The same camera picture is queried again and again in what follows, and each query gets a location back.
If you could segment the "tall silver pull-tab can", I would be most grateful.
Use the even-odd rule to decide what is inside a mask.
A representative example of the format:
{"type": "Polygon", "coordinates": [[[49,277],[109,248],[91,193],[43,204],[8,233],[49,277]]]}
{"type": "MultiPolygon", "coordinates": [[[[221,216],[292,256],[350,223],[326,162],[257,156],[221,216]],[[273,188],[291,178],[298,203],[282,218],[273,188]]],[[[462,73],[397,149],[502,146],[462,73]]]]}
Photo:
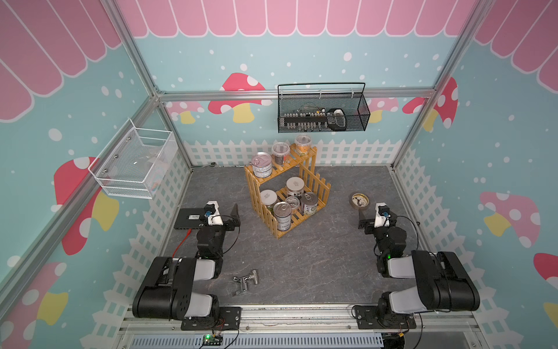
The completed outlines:
{"type": "Polygon", "coordinates": [[[278,202],[273,208],[279,231],[288,231],[291,228],[291,205],[287,202],[278,202]]]}

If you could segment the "short pull-tab tin can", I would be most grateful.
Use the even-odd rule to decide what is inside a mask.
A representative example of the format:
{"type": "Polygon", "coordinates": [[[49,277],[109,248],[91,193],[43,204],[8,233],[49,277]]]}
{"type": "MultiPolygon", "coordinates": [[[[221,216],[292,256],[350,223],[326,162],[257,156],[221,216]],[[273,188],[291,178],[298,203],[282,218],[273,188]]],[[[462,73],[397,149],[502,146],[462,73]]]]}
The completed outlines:
{"type": "Polygon", "coordinates": [[[313,192],[303,193],[300,204],[303,215],[314,215],[318,210],[318,196],[313,192]]]}

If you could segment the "small clear lid jar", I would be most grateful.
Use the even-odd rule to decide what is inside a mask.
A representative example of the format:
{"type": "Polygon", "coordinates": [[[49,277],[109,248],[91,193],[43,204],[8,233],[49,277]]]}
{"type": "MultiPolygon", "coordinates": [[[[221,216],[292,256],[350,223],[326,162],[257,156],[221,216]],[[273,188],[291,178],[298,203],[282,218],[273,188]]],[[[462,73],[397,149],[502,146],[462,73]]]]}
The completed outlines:
{"type": "Polygon", "coordinates": [[[288,196],[285,199],[285,202],[290,205],[292,215],[295,215],[296,213],[301,212],[300,211],[300,208],[301,208],[300,200],[296,196],[288,196]]]}

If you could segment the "orange seed plastic jar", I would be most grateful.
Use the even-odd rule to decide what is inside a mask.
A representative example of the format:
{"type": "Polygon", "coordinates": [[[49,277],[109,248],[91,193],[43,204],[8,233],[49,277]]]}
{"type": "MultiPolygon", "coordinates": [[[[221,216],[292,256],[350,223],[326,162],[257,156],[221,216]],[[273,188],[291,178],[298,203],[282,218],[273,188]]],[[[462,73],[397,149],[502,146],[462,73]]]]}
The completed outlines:
{"type": "Polygon", "coordinates": [[[301,155],[308,155],[312,148],[312,138],[307,134],[297,135],[295,139],[295,150],[301,155]]]}

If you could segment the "purple label tin can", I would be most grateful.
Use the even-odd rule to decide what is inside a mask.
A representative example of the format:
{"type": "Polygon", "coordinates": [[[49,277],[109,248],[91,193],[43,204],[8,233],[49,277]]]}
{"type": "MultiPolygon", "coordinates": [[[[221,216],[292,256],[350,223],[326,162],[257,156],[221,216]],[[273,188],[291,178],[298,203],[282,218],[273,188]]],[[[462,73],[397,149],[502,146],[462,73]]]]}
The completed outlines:
{"type": "Polygon", "coordinates": [[[257,178],[270,177],[273,171],[271,155],[258,152],[251,159],[252,171],[257,178]]]}

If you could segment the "red seed plastic jar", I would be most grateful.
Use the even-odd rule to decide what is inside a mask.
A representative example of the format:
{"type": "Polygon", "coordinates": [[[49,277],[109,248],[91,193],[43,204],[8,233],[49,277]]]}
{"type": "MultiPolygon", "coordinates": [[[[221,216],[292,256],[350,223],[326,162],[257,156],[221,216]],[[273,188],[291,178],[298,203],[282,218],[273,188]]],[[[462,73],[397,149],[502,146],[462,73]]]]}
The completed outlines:
{"type": "Polygon", "coordinates": [[[290,145],[285,142],[277,142],[272,146],[273,160],[277,165],[283,165],[290,154],[290,145]]]}

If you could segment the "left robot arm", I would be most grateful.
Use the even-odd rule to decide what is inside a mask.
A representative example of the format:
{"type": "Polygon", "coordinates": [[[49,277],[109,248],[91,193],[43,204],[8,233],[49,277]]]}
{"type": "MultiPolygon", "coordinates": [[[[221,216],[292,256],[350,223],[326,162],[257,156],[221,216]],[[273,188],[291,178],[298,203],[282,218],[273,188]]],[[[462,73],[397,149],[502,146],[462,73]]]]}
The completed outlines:
{"type": "Polygon", "coordinates": [[[225,235],[240,226],[237,205],[229,215],[221,215],[216,202],[181,209],[174,227],[197,232],[196,256],[156,257],[132,303],[134,317],[177,320],[186,330],[225,326],[217,296],[196,293],[193,285],[220,275],[225,235]]]}

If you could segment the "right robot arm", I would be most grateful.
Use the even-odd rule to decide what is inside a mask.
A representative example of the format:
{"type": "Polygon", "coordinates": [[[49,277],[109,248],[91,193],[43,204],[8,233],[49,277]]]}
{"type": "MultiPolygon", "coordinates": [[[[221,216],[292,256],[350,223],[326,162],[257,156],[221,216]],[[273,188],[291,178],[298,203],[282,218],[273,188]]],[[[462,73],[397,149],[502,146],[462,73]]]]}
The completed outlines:
{"type": "Polygon", "coordinates": [[[431,311],[476,311],[480,294],[454,252],[413,250],[405,255],[407,232],[400,217],[384,204],[374,218],[359,210],[358,227],[375,240],[376,267],[388,279],[408,279],[415,285],[385,292],[376,305],[355,305],[352,315],[361,330],[416,328],[415,315],[431,311]]]}

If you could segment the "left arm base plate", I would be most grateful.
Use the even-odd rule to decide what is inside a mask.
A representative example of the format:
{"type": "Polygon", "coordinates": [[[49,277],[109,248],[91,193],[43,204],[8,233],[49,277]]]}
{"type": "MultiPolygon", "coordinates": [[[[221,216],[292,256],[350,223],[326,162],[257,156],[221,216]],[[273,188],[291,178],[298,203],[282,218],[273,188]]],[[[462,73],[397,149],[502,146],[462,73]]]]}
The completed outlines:
{"type": "Polygon", "coordinates": [[[238,330],[240,327],[241,307],[219,307],[211,310],[205,317],[192,316],[183,319],[180,329],[182,331],[195,330],[238,330]]]}

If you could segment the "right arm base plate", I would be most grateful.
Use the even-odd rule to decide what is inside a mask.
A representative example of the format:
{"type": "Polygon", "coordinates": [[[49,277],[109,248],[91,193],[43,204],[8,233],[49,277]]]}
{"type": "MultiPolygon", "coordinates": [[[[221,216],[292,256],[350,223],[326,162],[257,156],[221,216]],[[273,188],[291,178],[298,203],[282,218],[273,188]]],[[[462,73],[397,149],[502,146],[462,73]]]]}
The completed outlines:
{"type": "Polygon", "coordinates": [[[406,332],[416,328],[413,314],[396,314],[389,308],[375,305],[353,305],[352,317],[359,330],[399,330],[406,332]]]}

